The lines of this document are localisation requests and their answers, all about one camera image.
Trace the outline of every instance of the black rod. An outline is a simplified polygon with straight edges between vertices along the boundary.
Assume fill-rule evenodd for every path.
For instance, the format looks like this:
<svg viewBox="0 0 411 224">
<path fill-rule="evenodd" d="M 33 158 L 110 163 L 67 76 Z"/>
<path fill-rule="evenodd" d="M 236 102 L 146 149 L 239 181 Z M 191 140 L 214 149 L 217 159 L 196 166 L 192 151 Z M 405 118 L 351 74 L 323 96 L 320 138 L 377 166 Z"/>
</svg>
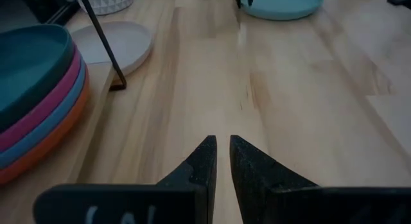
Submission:
<svg viewBox="0 0 411 224">
<path fill-rule="evenodd" d="M 116 57 L 114 57 L 113 52 L 111 51 L 109 42 L 107 41 L 104 32 L 100 26 L 100 23 L 97 20 L 96 14 L 94 14 L 94 11 L 91 8 L 89 0 L 82 0 L 82 3 L 84 4 L 85 10 L 89 14 L 89 17 L 91 19 L 91 22 L 93 23 L 94 27 L 96 28 L 97 34 L 100 37 L 101 41 L 103 42 L 104 48 L 107 51 L 107 54 L 109 54 L 109 57 L 111 59 L 111 62 L 113 63 L 113 68 L 117 72 L 120 80 L 121 80 L 121 85 L 113 85 L 110 87 L 110 90 L 123 90 L 127 88 L 127 81 L 126 78 L 124 77 L 123 72 L 120 69 L 120 66 L 117 63 Z"/>
</svg>

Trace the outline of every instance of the wooden table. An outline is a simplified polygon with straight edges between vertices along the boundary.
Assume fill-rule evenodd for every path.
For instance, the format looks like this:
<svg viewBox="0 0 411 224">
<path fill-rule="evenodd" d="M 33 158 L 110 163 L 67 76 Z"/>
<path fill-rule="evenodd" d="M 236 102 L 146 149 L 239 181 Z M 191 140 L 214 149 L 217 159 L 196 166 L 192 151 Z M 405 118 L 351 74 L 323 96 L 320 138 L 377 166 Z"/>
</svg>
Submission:
<svg viewBox="0 0 411 224">
<path fill-rule="evenodd" d="M 411 11 L 385 1 L 325 0 L 290 22 L 233 0 L 134 0 L 99 17 L 141 23 L 155 42 L 127 90 L 109 94 L 77 182 L 156 183 L 216 135 L 214 223 L 241 223 L 238 134 L 320 185 L 410 186 Z"/>
</svg>

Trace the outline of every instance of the stacked plates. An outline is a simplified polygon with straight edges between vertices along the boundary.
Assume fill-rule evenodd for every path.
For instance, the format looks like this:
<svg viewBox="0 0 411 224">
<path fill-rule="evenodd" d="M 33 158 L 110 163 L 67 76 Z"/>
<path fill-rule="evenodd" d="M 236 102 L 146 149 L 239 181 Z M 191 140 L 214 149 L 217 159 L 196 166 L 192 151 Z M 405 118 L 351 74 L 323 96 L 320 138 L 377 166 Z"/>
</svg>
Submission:
<svg viewBox="0 0 411 224">
<path fill-rule="evenodd" d="M 69 32 L 43 24 L 0 34 L 0 184 L 32 168 L 80 117 L 87 66 Z"/>
</svg>

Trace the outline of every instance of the white textured container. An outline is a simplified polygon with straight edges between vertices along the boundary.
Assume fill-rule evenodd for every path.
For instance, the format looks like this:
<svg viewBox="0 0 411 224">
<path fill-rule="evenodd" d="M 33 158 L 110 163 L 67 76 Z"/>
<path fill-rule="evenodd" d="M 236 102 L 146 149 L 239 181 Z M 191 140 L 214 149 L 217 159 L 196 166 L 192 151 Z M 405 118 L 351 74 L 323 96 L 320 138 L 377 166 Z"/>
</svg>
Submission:
<svg viewBox="0 0 411 224">
<path fill-rule="evenodd" d="M 82 0 L 77 0 L 82 9 L 86 12 Z M 133 3 L 133 0 L 89 0 L 96 15 L 106 15 L 118 12 Z"/>
</svg>

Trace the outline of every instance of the white saucer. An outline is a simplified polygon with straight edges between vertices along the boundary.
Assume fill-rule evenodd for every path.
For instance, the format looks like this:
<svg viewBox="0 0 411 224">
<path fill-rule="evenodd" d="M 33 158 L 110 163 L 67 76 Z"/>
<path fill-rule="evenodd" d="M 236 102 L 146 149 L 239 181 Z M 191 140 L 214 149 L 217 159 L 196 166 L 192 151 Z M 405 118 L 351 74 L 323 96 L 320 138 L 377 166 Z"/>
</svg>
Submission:
<svg viewBox="0 0 411 224">
<path fill-rule="evenodd" d="M 150 31 L 134 22 L 106 22 L 100 25 L 123 74 L 135 71 L 150 53 L 153 44 Z M 110 62 L 93 25 L 77 30 L 71 36 L 86 63 Z"/>
</svg>

